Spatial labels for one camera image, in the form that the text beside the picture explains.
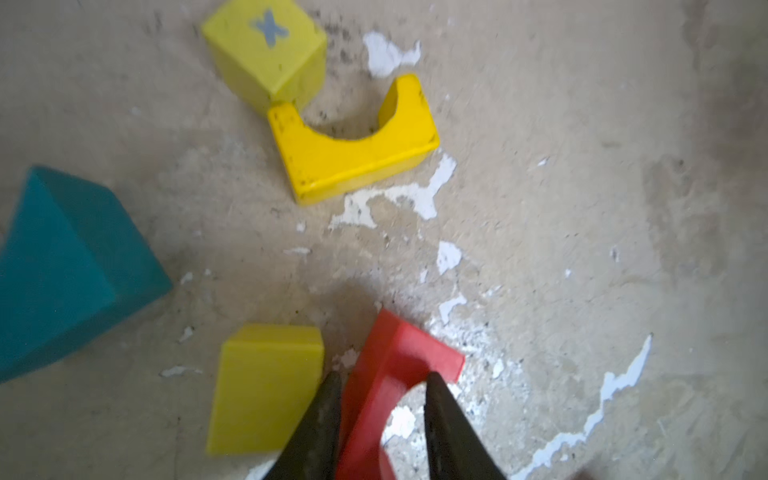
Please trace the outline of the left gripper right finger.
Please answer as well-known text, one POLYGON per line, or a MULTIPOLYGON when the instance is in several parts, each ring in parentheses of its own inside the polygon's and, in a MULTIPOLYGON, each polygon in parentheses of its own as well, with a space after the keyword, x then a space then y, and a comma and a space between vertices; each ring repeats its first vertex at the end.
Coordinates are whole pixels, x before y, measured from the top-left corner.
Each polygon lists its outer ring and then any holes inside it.
POLYGON ((505 479, 438 372, 427 376, 424 422, 431 479, 505 479))

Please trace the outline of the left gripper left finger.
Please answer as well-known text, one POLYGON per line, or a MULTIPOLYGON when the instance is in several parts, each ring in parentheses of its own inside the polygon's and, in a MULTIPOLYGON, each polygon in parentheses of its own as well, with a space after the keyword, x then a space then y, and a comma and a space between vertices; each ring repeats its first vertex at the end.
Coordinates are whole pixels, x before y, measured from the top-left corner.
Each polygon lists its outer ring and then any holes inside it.
POLYGON ((264 479, 334 479, 341 421, 342 382, 332 371, 264 479))

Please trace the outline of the red arch block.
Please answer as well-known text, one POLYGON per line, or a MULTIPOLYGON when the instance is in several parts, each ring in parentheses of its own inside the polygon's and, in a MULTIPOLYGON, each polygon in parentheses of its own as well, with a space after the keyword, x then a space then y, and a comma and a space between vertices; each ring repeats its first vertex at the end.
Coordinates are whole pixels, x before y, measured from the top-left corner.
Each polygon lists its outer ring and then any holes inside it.
POLYGON ((383 309, 367 337, 342 394, 337 479, 393 479, 382 447, 390 414, 431 372, 456 383, 465 356, 383 309))

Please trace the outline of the yellow arch block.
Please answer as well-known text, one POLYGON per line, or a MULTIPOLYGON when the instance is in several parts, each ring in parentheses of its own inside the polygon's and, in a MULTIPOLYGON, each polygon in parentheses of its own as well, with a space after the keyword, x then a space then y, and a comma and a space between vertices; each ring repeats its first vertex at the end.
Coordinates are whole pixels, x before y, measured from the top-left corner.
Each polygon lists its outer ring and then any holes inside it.
POLYGON ((392 82, 378 112, 378 129, 364 138, 339 139, 315 131, 288 103, 270 108, 267 119, 301 206, 410 170, 440 146, 427 97, 414 74, 392 82))

